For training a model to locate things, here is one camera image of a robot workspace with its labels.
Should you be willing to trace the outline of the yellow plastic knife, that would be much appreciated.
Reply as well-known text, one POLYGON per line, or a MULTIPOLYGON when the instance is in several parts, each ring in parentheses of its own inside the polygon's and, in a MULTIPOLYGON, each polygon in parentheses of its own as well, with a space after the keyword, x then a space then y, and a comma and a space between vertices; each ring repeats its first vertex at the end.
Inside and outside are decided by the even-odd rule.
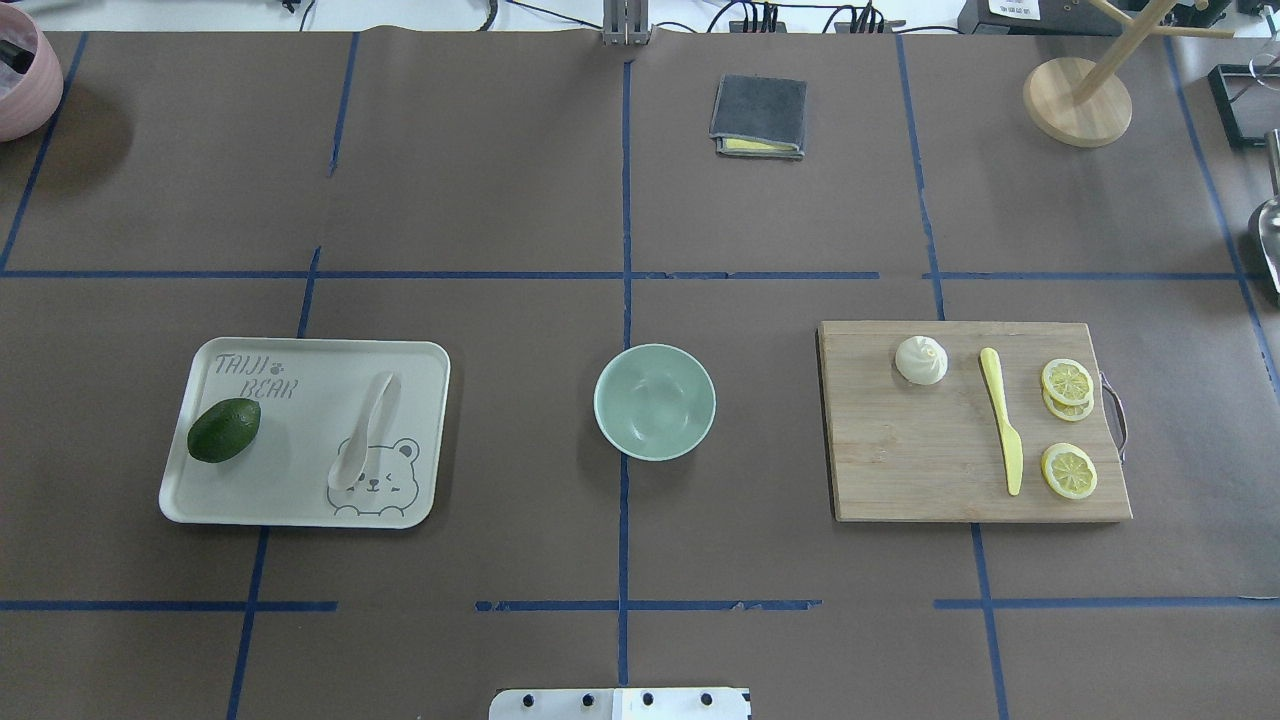
POLYGON ((1021 437, 1010 420, 1004 366, 997 350, 983 347, 979 351, 979 364, 992 404, 1004 455, 1006 489, 1010 496, 1016 497, 1021 492, 1024 477, 1024 448, 1021 437))

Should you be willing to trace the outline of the wooden cutting board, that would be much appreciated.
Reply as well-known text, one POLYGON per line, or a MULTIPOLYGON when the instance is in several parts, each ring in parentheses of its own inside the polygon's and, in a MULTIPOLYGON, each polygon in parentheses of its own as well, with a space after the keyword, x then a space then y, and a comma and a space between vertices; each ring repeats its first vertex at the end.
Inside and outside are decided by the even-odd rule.
POLYGON ((1132 519, 1123 464, 1102 407, 1082 421, 1053 416, 1041 370, 1056 357, 1098 372, 1089 328, 1061 322, 822 322, 817 331, 835 516, 841 521, 1083 523, 1132 519), (948 354, 934 386, 905 380, 899 343, 920 334, 948 354), (1004 455, 979 364, 997 350, 1010 420, 1024 448, 1021 492, 1007 493, 1004 455), (1098 486, 1083 501, 1052 492, 1041 456, 1080 447, 1098 486))

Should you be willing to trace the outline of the metal scoop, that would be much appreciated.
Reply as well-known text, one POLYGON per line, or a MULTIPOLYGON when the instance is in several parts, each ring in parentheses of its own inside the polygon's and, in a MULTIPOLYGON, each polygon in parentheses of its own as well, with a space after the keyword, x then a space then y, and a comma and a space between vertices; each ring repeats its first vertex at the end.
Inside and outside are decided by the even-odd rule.
POLYGON ((1258 279, 1279 295, 1279 129, 1265 136, 1265 158, 1270 178, 1270 196, 1251 214, 1245 238, 1245 260, 1258 279))

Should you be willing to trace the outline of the folded grey cloth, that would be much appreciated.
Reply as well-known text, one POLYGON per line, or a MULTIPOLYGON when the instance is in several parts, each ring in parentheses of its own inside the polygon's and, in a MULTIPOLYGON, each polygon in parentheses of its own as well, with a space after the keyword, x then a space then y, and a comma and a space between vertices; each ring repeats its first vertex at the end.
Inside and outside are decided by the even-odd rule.
POLYGON ((806 100, 805 81, 723 76, 709 128, 716 151, 730 158, 805 158, 806 100))

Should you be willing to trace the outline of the green avocado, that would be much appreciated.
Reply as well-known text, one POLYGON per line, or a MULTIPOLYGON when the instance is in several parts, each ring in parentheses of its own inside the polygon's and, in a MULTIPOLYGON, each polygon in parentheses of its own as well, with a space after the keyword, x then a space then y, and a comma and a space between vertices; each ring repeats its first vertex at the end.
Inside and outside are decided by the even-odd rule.
POLYGON ((201 462, 225 462, 257 437, 261 406, 253 398, 225 398, 201 414, 188 429, 187 451, 201 462))

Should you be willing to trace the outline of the lower lemon slice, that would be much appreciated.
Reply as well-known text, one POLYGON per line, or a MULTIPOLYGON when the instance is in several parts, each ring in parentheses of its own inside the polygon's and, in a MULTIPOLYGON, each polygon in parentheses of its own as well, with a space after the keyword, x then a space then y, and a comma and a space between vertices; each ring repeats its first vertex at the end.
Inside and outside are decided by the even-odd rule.
POLYGON ((1065 500, 1089 498, 1098 484, 1093 461, 1075 445, 1051 445, 1041 456, 1039 469, 1047 487, 1065 500))

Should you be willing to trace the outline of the pink bowl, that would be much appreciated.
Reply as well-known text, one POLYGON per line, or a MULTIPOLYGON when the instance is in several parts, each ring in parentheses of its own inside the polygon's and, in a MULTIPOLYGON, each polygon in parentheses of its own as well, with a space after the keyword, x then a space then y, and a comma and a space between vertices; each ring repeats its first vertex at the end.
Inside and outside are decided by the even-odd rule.
POLYGON ((18 6, 1 6, 1 141, 35 132, 63 96, 61 63, 45 32, 18 6))

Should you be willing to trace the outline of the wooden mug tree stand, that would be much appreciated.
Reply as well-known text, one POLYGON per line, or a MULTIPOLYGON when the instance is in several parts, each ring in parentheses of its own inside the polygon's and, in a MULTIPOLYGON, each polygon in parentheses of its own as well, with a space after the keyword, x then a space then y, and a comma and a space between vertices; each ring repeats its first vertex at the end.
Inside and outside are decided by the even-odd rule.
POLYGON ((1111 1, 1092 6, 1115 19, 1123 33, 1098 61, 1059 56, 1039 64, 1023 85, 1021 97, 1030 119, 1047 136, 1079 149, 1097 149, 1119 140, 1133 118, 1132 95, 1117 78, 1119 68, 1151 35, 1169 37, 1231 38, 1230 29, 1171 27, 1164 18, 1175 1, 1148 1, 1129 15, 1111 1))

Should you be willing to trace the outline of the white ceramic spoon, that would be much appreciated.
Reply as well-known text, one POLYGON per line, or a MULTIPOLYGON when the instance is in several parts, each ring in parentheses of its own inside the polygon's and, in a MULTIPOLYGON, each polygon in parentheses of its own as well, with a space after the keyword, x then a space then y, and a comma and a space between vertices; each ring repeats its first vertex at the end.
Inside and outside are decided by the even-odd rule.
POLYGON ((358 482, 366 465, 370 433, 381 424, 399 387, 401 375, 397 372, 381 372, 370 380, 355 428, 328 469, 328 489, 346 491, 358 482))

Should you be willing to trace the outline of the black glass rack tray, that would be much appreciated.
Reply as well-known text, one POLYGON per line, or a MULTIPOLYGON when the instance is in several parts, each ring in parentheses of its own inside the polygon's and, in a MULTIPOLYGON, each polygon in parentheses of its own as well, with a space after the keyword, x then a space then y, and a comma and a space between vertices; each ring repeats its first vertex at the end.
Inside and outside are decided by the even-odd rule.
POLYGON ((1279 68, 1219 64, 1207 81, 1228 142, 1234 149, 1261 149, 1279 128, 1279 68))

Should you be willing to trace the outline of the light green bowl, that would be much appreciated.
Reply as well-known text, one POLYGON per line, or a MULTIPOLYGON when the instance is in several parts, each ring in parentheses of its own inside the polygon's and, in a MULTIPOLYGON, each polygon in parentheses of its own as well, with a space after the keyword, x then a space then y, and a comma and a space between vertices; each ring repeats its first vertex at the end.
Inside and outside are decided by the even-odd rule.
POLYGON ((718 405, 709 372, 682 348, 649 343, 611 359, 596 378, 593 411, 620 452, 662 462, 694 451, 718 405))

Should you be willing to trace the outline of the white mounting plate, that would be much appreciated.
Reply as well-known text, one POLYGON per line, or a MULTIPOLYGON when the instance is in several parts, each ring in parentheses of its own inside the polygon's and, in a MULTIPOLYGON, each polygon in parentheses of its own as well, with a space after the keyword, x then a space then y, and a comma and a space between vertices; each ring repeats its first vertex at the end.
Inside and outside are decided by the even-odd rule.
POLYGON ((732 687, 506 689, 489 719, 751 719, 750 691, 732 687))

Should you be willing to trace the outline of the cream bear serving tray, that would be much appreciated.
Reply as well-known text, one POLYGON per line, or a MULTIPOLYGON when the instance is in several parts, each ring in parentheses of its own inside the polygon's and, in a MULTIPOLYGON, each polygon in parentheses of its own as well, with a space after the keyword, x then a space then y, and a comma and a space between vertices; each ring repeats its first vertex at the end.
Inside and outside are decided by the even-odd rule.
POLYGON ((184 523, 415 527, 435 501, 449 382, 448 352, 426 341, 210 340, 189 369, 159 507, 184 523), (401 387, 370 433, 364 474, 349 489, 328 489, 328 469, 381 372, 397 372, 401 387), (234 397, 260 402, 255 441, 225 462, 191 457, 191 425, 234 397))

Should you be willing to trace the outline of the lemon slice beneath upper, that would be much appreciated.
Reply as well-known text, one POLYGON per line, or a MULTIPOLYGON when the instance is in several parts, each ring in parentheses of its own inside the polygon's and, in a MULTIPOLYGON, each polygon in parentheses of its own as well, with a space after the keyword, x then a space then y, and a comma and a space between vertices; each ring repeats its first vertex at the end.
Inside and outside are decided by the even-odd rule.
POLYGON ((1089 396, 1083 404, 1061 404, 1047 391, 1042 393, 1042 400, 1048 411, 1065 421, 1082 421, 1088 418, 1094 409, 1094 400, 1089 396))

